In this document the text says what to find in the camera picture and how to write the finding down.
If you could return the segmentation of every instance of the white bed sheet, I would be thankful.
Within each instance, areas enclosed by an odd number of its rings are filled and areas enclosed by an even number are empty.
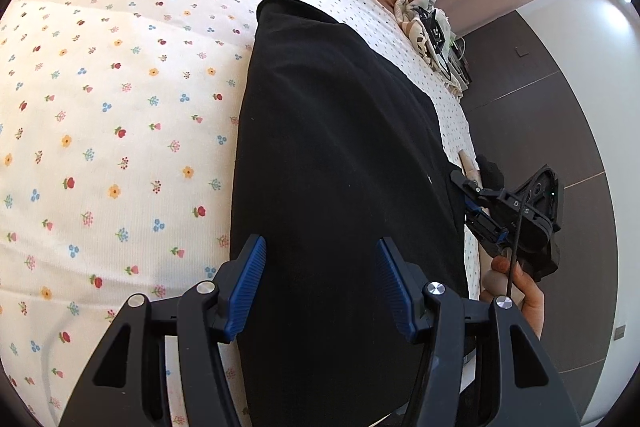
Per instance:
[[[57,425],[129,295],[180,295],[228,259],[260,1],[13,0],[2,18],[0,357],[43,426]],[[473,155],[458,102],[390,12],[376,0],[304,1],[353,27],[431,97],[452,162],[460,149]],[[469,233],[466,271],[477,297]],[[174,340],[172,420],[186,425]],[[235,346],[223,358],[248,425]]]

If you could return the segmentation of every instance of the mattress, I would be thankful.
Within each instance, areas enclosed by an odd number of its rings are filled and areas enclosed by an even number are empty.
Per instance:
[[[239,109],[261,0],[13,0],[0,21],[0,358],[43,426],[132,293],[181,295],[228,259]],[[304,0],[433,100],[447,156],[460,105],[377,0]],[[470,296],[478,248],[466,236]],[[236,346],[223,347],[250,425]],[[187,425],[177,344],[172,420]]]

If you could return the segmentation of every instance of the blue gripper pad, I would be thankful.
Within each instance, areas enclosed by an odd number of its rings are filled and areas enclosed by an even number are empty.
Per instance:
[[[257,233],[246,240],[238,258],[220,266],[213,279],[218,306],[213,329],[221,333],[221,341],[231,343],[244,330],[255,293],[267,261],[267,243]]]
[[[427,277],[419,266],[402,259],[390,237],[380,239],[377,247],[376,268],[396,327],[407,341],[418,343],[421,333],[431,327],[422,295]]]

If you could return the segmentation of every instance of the blue flower print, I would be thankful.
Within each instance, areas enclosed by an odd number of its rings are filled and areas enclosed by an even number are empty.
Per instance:
[[[122,227],[116,232],[116,237],[121,243],[126,243],[129,240],[129,232]]]
[[[164,223],[160,223],[159,219],[154,220],[154,232],[158,232],[159,230],[164,230]]]
[[[66,309],[69,310],[73,316],[80,314],[80,308],[78,308],[78,305],[75,302],[69,303],[69,306],[67,306]]]

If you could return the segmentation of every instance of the orange flower print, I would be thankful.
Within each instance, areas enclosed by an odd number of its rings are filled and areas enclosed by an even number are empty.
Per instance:
[[[118,187],[117,185],[111,185],[111,187],[109,187],[109,197],[116,199],[119,195],[120,187]]]

